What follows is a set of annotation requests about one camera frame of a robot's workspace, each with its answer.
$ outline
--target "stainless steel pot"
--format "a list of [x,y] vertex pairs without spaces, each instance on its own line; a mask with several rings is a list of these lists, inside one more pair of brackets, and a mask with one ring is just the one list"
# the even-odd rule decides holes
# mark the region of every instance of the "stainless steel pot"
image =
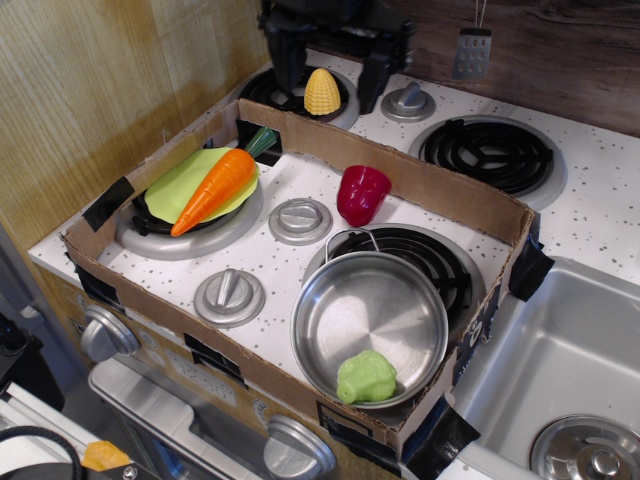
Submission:
[[348,253],[326,263],[305,282],[293,309],[292,344],[309,382],[336,396],[338,368],[371,349],[397,371],[394,395],[381,402],[357,403],[363,409],[386,408],[417,394],[433,378],[444,358],[447,313],[435,287],[416,267],[380,252]]

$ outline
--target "wooden wall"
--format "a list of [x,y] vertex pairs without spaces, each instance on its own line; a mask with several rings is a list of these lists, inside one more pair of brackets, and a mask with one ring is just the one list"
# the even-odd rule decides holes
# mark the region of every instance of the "wooden wall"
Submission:
[[28,249],[267,60],[259,1],[0,1],[0,220]]
[[635,0],[488,0],[488,75],[451,79],[473,0],[388,0],[413,19],[409,74],[640,136],[640,3]]

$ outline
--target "cardboard box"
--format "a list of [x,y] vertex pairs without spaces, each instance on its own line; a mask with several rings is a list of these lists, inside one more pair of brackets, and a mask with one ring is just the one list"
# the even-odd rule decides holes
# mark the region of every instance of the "cardboard box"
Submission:
[[[488,289],[475,319],[467,327],[460,346],[447,355],[436,377],[419,401],[408,408],[406,417],[398,425],[385,423],[371,411],[332,401],[201,319],[150,294],[98,261],[101,252],[114,242],[117,211],[208,140],[212,139],[215,145],[225,145],[236,138],[237,118],[280,132],[285,151],[312,155],[339,170],[350,165],[378,168],[390,178],[393,195],[489,234],[509,246],[508,259]],[[234,362],[247,384],[293,411],[315,419],[321,425],[324,415],[333,415],[334,420],[348,428],[356,425],[366,436],[391,447],[400,458],[407,439],[424,422],[438,400],[451,390],[455,377],[470,358],[480,332],[488,328],[495,308],[507,293],[506,285],[514,263],[527,243],[534,217],[535,213],[526,205],[466,176],[423,163],[333,126],[240,100],[218,113],[206,112],[116,182],[68,230],[64,241],[73,262],[85,274],[111,288],[121,306],[178,335],[188,334],[199,339]]]

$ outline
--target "toy sink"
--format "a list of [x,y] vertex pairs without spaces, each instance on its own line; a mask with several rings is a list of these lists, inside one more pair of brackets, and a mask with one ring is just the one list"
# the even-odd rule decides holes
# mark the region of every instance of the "toy sink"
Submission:
[[453,390],[477,443],[524,468],[558,419],[596,417],[635,432],[634,441],[640,432],[640,286],[554,260],[528,302],[505,299]]

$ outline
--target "green toy vegetable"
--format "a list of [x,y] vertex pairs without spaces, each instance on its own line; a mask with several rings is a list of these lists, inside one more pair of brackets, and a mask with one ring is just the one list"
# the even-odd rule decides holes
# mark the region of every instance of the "green toy vegetable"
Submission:
[[365,350],[338,369],[338,398],[345,403],[381,402],[396,389],[396,369],[384,357]]

